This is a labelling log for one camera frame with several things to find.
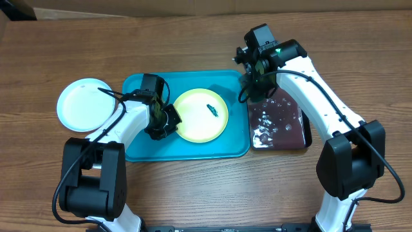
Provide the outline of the yellow plate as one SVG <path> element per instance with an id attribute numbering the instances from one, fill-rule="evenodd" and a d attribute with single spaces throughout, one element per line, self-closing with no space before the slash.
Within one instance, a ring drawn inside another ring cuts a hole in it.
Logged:
<path id="1" fill-rule="evenodd" d="M 225 101 L 208 89 L 188 90 L 175 100 L 173 106 L 182 120 L 177 133 L 189 142 L 205 143 L 216 139 L 229 121 Z"/>

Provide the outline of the light blue plate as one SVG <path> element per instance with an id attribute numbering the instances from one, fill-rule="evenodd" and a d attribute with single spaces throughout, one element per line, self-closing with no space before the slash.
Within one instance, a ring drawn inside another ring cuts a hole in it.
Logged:
<path id="1" fill-rule="evenodd" d="M 111 88 L 94 78 L 79 79 L 68 85 L 57 101 L 57 116 L 66 128 L 77 132 L 93 131 L 112 115 L 116 100 L 101 91 Z"/>

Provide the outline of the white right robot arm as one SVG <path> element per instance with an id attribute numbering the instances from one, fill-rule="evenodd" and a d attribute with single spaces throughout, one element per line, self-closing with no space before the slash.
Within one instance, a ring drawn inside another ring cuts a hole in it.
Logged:
<path id="1" fill-rule="evenodd" d="M 386 132 L 352 111 L 317 73 L 306 50 L 295 40 L 280 43 L 267 24 L 244 36 L 233 58 L 245 68 L 238 101 L 259 102 L 282 89 L 299 105 L 324 147 L 316 173 L 324 188 L 320 210 L 309 224 L 285 224 L 283 231 L 371 231 L 351 219 L 359 202 L 396 204 L 405 187 L 385 156 Z"/>

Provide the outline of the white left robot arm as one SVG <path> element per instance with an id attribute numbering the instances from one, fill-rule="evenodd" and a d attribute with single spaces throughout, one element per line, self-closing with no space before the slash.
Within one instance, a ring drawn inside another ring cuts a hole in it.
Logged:
<path id="1" fill-rule="evenodd" d="M 51 205 L 57 221 L 94 224 L 97 231 L 148 230 L 126 204 L 126 150 L 141 131 L 162 140 L 177 130 L 182 120 L 162 97 L 169 89 L 164 78 L 151 73 L 143 74 L 140 87 L 129 93 L 99 89 L 118 101 L 118 108 L 85 139 L 66 141 Z"/>

